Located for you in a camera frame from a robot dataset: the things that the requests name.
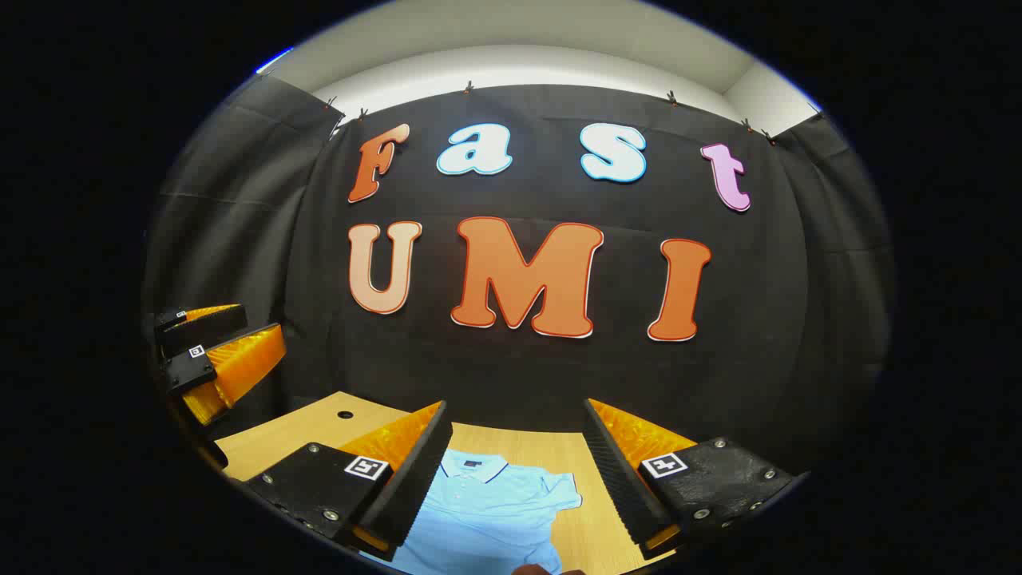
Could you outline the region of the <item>light blue T-shirt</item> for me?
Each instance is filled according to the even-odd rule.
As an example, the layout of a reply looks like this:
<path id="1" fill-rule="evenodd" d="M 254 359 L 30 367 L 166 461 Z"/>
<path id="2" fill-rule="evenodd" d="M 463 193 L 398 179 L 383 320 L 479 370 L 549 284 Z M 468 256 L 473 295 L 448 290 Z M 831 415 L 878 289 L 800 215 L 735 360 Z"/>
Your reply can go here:
<path id="1" fill-rule="evenodd" d="M 526 565 L 561 575 L 553 524 L 582 505 L 572 473 L 448 449 L 387 565 L 409 575 L 513 575 Z"/>

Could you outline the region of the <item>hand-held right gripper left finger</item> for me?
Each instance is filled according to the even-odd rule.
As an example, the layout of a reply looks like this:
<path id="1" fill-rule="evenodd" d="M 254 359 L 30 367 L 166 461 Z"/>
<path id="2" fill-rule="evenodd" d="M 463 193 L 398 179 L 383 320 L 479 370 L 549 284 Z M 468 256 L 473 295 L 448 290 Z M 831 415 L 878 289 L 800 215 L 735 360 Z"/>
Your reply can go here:
<path id="1" fill-rule="evenodd" d="M 445 401 L 339 448 L 309 442 L 244 481 L 258 502 L 333 543 L 393 560 L 453 434 Z"/>

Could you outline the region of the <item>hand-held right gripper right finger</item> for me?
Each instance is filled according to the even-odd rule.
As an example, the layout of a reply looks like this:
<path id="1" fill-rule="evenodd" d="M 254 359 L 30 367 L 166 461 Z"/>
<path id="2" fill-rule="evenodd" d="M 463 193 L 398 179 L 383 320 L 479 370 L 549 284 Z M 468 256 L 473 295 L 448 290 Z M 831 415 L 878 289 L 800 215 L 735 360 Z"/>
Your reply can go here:
<path id="1" fill-rule="evenodd" d="M 583 405 L 585 444 L 646 560 L 719 545 L 799 484 L 728 437 L 697 442 L 620 408 Z"/>

